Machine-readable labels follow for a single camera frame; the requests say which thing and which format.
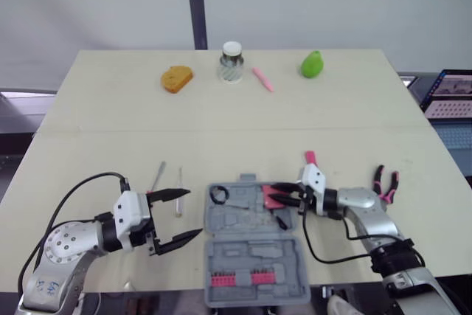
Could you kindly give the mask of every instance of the bread slice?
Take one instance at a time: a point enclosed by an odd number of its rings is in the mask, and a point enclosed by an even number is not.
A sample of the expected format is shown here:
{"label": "bread slice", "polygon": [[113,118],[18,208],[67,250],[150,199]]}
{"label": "bread slice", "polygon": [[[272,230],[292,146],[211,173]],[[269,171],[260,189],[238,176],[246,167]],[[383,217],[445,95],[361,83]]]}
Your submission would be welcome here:
{"label": "bread slice", "polygon": [[188,66],[171,66],[170,69],[161,76],[161,82],[167,91],[176,94],[192,78],[193,73]]}

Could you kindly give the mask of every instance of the jar lid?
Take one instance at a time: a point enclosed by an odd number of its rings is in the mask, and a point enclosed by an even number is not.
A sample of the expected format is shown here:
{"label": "jar lid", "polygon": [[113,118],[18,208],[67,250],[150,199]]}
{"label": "jar lid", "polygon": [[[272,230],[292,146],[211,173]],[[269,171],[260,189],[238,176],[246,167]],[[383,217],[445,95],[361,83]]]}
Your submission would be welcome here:
{"label": "jar lid", "polygon": [[234,57],[236,55],[240,55],[243,47],[239,42],[229,41],[225,42],[223,45],[223,53],[225,55],[229,55],[230,57]]}

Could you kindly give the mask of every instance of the gray tool case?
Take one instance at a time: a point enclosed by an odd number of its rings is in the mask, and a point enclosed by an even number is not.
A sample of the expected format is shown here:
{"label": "gray tool case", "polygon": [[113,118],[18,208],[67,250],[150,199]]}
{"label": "gray tool case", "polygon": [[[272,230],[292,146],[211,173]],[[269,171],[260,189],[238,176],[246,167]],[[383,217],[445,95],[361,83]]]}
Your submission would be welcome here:
{"label": "gray tool case", "polygon": [[[206,191],[205,303],[210,308],[276,306],[310,301],[303,251],[294,230],[296,210],[264,207],[263,185],[243,174],[236,183],[212,184]],[[209,191],[223,186],[229,192]],[[283,230],[276,220],[287,226]]]}

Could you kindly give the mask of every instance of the table surface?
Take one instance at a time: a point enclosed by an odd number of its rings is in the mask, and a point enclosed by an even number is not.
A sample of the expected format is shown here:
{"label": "table surface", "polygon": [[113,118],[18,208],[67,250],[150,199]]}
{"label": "table surface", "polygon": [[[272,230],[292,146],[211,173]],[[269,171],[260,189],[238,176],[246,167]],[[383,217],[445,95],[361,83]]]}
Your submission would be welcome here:
{"label": "table surface", "polygon": [[[19,270],[42,236],[62,196],[92,174],[114,170],[132,188],[150,188],[162,160],[159,187],[175,187],[183,167],[184,217],[173,203],[156,204],[159,237],[203,227],[205,188],[256,173],[260,181],[294,181],[303,152],[315,150],[331,188],[371,186],[378,164],[400,171],[388,213],[412,238],[437,275],[472,271],[472,192],[382,51],[322,50],[324,70],[302,78],[307,51],[245,51],[246,72],[236,85],[216,78],[219,51],[80,52],[0,204],[0,291],[16,290]],[[178,93],[160,86],[169,66],[188,65],[195,77]],[[251,74],[271,79],[266,91]],[[66,203],[58,221],[89,218],[112,209],[119,196],[113,178],[93,181]],[[337,221],[308,219],[323,258],[363,252]],[[301,228],[310,284],[379,280],[369,260],[317,263]],[[204,287],[202,232],[183,249],[148,257],[145,247],[96,260],[86,291],[137,291]]]}

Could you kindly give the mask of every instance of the green fruit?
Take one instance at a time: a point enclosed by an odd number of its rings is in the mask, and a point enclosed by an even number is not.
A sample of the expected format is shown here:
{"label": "green fruit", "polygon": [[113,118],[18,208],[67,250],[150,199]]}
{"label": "green fruit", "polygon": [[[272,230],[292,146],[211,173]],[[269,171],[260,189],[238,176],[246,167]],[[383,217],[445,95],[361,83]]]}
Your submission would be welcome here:
{"label": "green fruit", "polygon": [[312,51],[302,63],[302,74],[304,77],[315,77],[323,70],[322,54]]}

